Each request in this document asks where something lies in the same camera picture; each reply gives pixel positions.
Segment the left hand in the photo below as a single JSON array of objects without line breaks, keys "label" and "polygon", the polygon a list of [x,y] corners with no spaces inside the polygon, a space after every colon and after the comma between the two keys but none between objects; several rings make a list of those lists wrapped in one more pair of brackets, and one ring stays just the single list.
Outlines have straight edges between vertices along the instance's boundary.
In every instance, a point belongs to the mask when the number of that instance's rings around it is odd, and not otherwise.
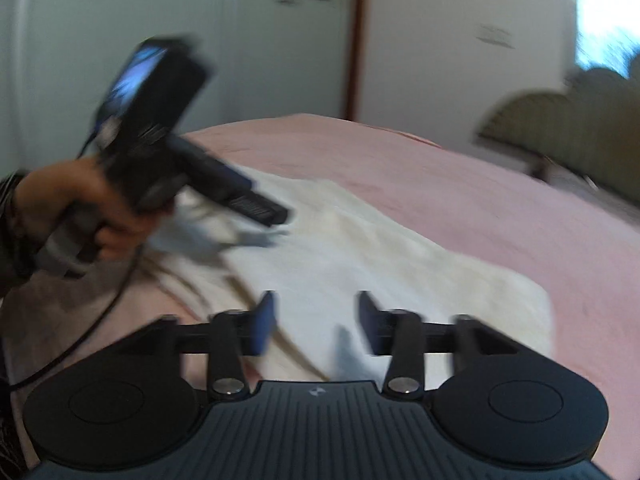
[{"label": "left hand", "polygon": [[79,202],[98,208],[107,226],[96,233],[102,260],[122,260],[145,242],[174,212],[168,204],[136,214],[104,177],[96,156],[66,160],[30,172],[17,185],[14,205],[27,234],[44,240],[63,209]]}]

